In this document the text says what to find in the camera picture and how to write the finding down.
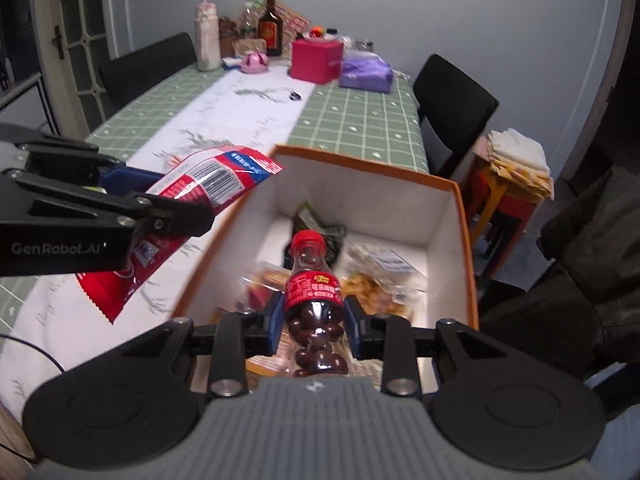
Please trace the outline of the yellow cracker snack bag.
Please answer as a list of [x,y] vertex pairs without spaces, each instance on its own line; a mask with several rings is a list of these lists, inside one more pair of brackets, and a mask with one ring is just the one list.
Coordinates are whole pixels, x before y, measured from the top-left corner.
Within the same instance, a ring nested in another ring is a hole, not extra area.
[[427,277],[392,248],[348,242],[337,270],[343,295],[355,296],[368,315],[424,317]]

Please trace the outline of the red white snack packet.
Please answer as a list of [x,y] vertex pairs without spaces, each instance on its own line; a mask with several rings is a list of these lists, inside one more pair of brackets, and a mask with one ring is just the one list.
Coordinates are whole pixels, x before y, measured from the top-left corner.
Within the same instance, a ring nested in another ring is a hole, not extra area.
[[217,214],[281,171],[277,162],[244,146],[186,156],[146,192],[160,209],[132,245],[125,265],[117,271],[78,274],[80,288],[113,323],[134,292],[182,245],[206,234]]

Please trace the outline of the red cap chocolate bottle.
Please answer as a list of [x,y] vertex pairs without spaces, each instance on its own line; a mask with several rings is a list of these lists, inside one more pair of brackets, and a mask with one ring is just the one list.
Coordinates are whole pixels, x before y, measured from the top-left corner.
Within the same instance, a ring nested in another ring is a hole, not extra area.
[[291,240],[292,273],[284,289],[284,314],[292,341],[291,374],[346,375],[347,360],[338,350],[344,336],[340,280],[326,262],[326,241],[314,230]]

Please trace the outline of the dried fruit chips bag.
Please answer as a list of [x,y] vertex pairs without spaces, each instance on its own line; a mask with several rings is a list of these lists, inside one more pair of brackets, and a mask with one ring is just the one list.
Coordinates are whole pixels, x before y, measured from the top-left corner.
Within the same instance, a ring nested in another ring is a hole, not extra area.
[[217,306],[210,322],[216,324],[231,312],[262,312],[273,294],[284,292],[291,271],[273,263],[258,261],[246,269],[233,285],[231,299]]

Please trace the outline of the black chair far left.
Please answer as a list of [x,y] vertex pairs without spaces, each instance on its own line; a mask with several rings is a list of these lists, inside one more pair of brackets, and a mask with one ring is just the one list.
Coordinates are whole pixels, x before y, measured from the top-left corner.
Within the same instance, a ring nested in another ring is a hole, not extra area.
[[150,44],[99,66],[106,94],[121,110],[179,70],[193,65],[196,55],[186,32]]

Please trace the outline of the black chair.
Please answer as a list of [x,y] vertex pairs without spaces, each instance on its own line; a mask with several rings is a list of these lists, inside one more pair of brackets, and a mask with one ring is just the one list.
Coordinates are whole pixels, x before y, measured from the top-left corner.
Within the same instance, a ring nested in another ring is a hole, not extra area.
[[450,155],[433,171],[449,179],[485,131],[499,101],[477,81],[437,53],[413,83],[419,124],[424,120]]
[[196,55],[186,32],[150,44],[99,66],[106,94],[121,110],[179,70],[193,65]]

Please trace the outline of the white thermos bottle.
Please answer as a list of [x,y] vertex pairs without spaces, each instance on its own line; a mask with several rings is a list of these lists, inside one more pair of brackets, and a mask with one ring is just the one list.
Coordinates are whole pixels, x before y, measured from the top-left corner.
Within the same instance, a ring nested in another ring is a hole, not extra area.
[[221,63],[219,20],[216,4],[203,0],[195,7],[195,52],[201,72],[216,70]]

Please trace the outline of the red wooden stool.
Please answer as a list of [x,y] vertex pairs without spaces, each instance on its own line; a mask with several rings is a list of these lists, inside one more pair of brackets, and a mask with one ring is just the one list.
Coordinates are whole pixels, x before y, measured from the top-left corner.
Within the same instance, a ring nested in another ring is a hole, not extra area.
[[464,210],[474,246],[485,237],[483,278],[493,278],[506,262],[542,202],[525,188],[499,177],[475,155],[463,185]]

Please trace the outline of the beige small radio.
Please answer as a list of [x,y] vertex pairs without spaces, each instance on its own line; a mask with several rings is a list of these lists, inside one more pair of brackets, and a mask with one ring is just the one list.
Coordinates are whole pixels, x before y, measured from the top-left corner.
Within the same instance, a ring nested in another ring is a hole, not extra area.
[[233,43],[234,56],[242,58],[250,52],[265,53],[267,50],[266,42],[262,38],[240,38]]

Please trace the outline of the black leather jacket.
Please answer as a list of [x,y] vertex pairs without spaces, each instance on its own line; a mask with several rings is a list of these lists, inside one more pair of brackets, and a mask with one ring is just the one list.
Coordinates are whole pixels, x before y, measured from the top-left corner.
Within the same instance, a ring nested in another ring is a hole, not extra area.
[[541,230],[551,264],[528,292],[480,300],[480,330],[594,388],[608,418],[639,402],[639,178],[617,166]]

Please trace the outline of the dark brown glass bottle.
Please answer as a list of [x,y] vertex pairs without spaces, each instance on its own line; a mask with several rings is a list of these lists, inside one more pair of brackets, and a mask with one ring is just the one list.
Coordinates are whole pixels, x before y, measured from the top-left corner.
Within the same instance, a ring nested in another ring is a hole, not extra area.
[[266,53],[278,58],[283,50],[283,20],[277,14],[276,0],[266,1],[264,15],[258,21],[258,37],[265,41]]

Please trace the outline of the pink cube box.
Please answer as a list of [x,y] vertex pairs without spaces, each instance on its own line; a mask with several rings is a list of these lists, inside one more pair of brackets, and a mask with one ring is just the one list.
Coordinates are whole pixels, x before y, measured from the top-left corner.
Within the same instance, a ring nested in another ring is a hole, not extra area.
[[343,49],[337,40],[295,40],[291,48],[290,76],[313,84],[334,81],[341,73]]

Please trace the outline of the folded cloth stack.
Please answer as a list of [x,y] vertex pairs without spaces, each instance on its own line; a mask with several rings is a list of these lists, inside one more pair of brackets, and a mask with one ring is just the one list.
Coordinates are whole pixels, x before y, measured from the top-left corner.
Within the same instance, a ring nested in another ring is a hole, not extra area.
[[544,149],[535,140],[512,128],[491,130],[487,136],[490,168],[535,196],[548,200],[554,196],[554,183]]

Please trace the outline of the black chair right side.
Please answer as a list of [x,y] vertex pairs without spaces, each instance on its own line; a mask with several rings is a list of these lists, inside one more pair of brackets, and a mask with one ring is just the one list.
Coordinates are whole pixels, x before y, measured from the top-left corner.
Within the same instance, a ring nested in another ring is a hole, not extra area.
[[437,53],[413,83],[419,124],[424,120],[450,155],[433,171],[449,179],[485,131],[499,101],[477,81]]

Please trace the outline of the purple tissue pack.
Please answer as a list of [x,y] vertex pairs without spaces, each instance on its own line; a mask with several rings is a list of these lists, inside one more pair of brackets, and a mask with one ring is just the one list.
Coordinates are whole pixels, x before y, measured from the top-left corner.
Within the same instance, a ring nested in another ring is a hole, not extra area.
[[338,85],[341,88],[389,94],[395,75],[377,54],[357,52],[343,58]]

